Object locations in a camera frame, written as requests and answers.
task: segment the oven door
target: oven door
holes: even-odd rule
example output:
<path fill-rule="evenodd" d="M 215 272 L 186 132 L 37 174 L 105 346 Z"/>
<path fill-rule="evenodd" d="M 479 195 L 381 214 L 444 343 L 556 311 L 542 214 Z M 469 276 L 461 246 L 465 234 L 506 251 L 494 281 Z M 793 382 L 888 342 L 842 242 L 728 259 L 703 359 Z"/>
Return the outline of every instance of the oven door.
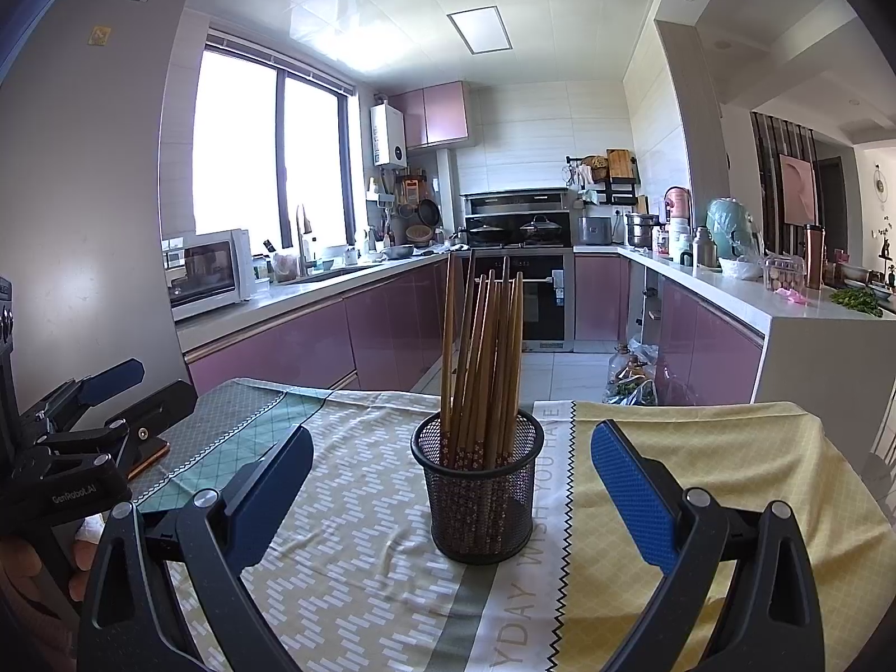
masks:
<path fill-rule="evenodd" d="M 174 320 L 239 301 L 239 273 L 230 239 L 168 250 L 164 261 Z"/>
<path fill-rule="evenodd" d="M 564 280 L 571 272 L 566 265 L 565 252 L 557 250 L 541 254 L 532 249 L 521 249 L 502 251 L 500 256 L 476 257 L 477 278 L 487 276 L 490 270 L 494 270 L 496 277 L 500 277 L 504 254 L 510 256 L 511 278 L 518 272 L 522 273 L 524 351 L 572 350 L 570 316 L 573 315 L 573 296 L 572 286 Z"/>

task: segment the patterned tablecloth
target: patterned tablecloth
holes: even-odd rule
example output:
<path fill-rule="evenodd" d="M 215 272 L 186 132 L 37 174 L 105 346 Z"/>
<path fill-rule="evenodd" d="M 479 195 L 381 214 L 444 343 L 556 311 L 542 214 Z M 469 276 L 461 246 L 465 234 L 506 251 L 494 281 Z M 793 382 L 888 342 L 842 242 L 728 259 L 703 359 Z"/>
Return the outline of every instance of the patterned tablecloth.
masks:
<path fill-rule="evenodd" d="M 827 669 L 845 669 L 896 595 L 896 536 L 817 419 L 793 405 L 617 408 L 536 403 L 545 429 L 532 538 L 497 566 L 441 556 L 409 451 L 437 396 L 230 381 L 172 427 L 164 464 L 134 487 L 142 509 L 223 487 L 302 423 L 315 463 L 261 563 L 243 580 L 299 666 L 314 672 L 600 669 L 660 579 L 640 559 L 590 464 L 613 417 L 646 457 L 723 505 L 796 511 L 812 558 Z M 731 569 L 723 564 L 678 669 L 699 657 Z M 206 663 L 225 669 L 185 570 L 172 564 Z"/>

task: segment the recessed light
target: recessed light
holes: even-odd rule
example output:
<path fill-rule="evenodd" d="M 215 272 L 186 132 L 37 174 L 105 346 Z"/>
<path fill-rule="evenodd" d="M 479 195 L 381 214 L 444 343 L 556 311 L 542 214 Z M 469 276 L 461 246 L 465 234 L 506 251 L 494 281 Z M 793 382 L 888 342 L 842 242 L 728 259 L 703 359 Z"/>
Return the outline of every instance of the recessed light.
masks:
<path fill-rule="evenodd" d="M 501 13 L 495 6 L 454 12 L 448 19 L 474 55 L 512 50 Z"/>

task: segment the white countertop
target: white countertop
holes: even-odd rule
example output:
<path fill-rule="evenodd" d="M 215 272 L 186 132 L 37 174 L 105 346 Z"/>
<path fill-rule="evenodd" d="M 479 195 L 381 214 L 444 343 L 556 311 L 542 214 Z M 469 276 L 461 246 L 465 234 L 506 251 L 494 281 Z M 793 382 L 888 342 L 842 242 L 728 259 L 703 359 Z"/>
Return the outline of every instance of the white countertop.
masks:
<path fill-rule="evenodd" d="M 256 293 L 250 300 L 179 320 L 176 327 L 181 351 L 184 353 L 192 351 L 218 338 L 254 326 L 255 323 L 354 290 L 367 283 L 391 278 L 407 269 L 445 260 L 446 254 L 436 253 L 427 257 L 414 256 L 406 260 L 387 260 L 375 263 L 365 270 L 316 283 L 296 283 L 286 286 L 272 284 L 269 289 Z"/>
<path fill-rule="evenodd" d="M 735 280 L 727 278 L 720 272 L 700 267 L 686 268 L 671 260 L 654 258 L 651 253 L 618 245 L 596 246 L 580 245 L 573 248 L 580 254 L 620 254 L 634 260 L 660 275 L 675 280 L 676 283 L 697 293 L 723 311 L 727 311 L 738 320 L 756 329 L 763 335 L 769 332 L 772 320 L 778 318 L 816 318 L 841 320 L 893 320 L 894 316 L 884 312 L 884 318 L 850 311 L 842 305 L 830 301 L 832 289 L 808 291 L 808 305 L 796 305 L 772 291 L 766 290 L 762 280 Z"/>

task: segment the microwave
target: microwave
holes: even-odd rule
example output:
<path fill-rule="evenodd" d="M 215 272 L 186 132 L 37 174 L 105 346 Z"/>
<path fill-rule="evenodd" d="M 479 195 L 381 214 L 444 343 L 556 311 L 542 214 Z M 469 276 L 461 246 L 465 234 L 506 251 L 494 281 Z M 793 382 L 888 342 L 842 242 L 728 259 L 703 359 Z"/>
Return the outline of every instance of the microwave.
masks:
<path fill-rule="evenodd" d="M 247 301 L 255 291 L 247 230 L 163 240 L 162 264 L 176 321 Z"/>

